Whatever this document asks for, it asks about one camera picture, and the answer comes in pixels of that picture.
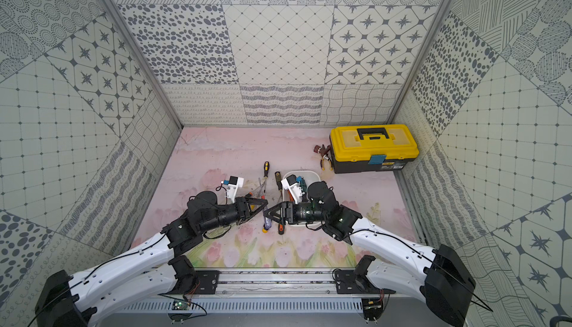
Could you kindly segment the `purple handled screwdriver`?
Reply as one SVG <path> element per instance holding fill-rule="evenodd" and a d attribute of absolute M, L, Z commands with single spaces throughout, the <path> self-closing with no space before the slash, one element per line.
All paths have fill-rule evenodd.
<path fill-rule="evenodd" d="M 263 225 L 263 230 L 265 232 L 269 231 L 272 227 L 272 221 L 269 218 L 264 218 L 264 225 Z"/>

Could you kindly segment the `green black screwdriver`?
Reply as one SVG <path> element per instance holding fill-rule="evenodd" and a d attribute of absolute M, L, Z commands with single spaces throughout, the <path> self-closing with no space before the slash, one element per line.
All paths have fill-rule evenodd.
<path fill-rule="evenodd" d="M 302 193 L 303 193 L 303 194 L 306 194 L 306 193 L 307 193 L 307 184 L 306 184 L 306 182 L 305 182 L 304 177 L 298 176 L 298 177 L 296 178 L 296 180 L 297 180 L 297 182 L 298 182 L 299 185 L 300 185 L 300 188 L 301 188 L 301 190 L 302 190 Z"/>

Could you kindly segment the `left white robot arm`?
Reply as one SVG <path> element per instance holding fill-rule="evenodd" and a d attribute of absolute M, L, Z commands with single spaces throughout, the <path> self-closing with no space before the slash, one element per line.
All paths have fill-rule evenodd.
<path fill-rule="evenodd" d="M 206 233 L 247 223 L 268 205 L 265 199 L 237 197 L 220 205 L 213 191 L 202 191 L 187 209 L 146 242 L 96 267 L 46 280 L 34 309 L 39 326 L 94 326 L 120 308 L 156 294 L 198 291 L 200 275 L 186 253 Z"/>

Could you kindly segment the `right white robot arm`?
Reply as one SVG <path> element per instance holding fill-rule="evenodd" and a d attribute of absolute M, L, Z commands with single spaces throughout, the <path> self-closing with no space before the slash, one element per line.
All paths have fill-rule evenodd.
<path fill-rule="evenodd" d="M 362 258 L 355 269 L 357 282 L 417 298 L 448 325 L 464 326 L 476 282 L 453 248 L 414 243 L 339 203 L 282 202 L 264 216 L 283 225 L 318 222 L 320 230 L 336 241 L 390 261 L 401 270 L 390 273 L 382 261 Z"/>

